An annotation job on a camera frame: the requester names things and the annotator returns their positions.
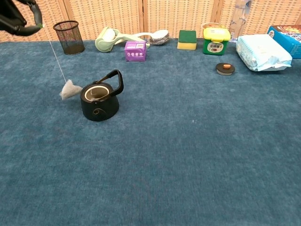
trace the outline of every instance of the yellow sponge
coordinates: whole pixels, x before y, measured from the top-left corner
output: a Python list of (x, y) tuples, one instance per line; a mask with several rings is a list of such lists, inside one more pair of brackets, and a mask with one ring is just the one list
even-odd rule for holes
[(177, 48), (195, 50), (197, 48), (197, 32), (180, 30)]

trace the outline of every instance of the robotic arm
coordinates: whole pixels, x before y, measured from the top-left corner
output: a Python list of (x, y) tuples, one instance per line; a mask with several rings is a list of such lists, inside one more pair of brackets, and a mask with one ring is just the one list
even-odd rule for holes
[(6, 31), (12, 35), (30, 36), (37, 33), (43, 27), (42, 13), (35, 0), (17, 0), (28, 5), (33, 12), (36, 25), (28, 26), (12, 0), (0, 0), (0, 31)]

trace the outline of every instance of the black kettle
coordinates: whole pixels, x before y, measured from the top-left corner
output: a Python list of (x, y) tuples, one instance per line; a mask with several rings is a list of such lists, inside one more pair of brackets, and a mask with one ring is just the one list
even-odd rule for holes
[[(119, 86), (113, 90), (112, 86), (103, 82), (118, 75)], [(123, 80), (119, 70), (113, 70), (99, 81), (85, 86), (80, 92), (81, 108), (84, 116), (91, 121), (103, 121), (111, 118), (119, 109), (116, 95), (123, 91)]]

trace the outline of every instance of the kettle handle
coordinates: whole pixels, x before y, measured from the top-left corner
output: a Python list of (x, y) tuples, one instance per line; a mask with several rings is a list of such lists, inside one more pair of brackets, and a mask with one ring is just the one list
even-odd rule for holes
[(102, 81), (106, 80), (106, 79), (109, 79), (115, 75), (118, 75), (118, 80), (119, 80), (119, 86), (117, 87), (117, 89), (113, 90), (111, 93), (109, 93), (108, 95), (105, 95), (103, 96), (102, 98), (100, 99), (103, 99), (104, 97), (107, 97), (107, 96), (116, 96), (118, 95), (119, 93), (121, 93), (123, 91), (123, 79), (122, 79), (122, 74), (119, 70), (115, 69), (113, 71), (111, 71), (110, 73), (108, 73), (106, 76), (104, 76), (102, 79), (100, 79), (99, 81), (97, 81), (95, 84), (99, 84), (101, 83)]

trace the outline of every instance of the black mesh pencil holder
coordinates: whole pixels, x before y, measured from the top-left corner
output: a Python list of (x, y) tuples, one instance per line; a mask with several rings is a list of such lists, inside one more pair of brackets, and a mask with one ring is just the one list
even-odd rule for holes
[(64, 54), (74, 55), (85, 50), (83, 40), (79, 32), (79, 23), (75, 20), (67, 20), (56, 23), (53, 26), (62, 45)]

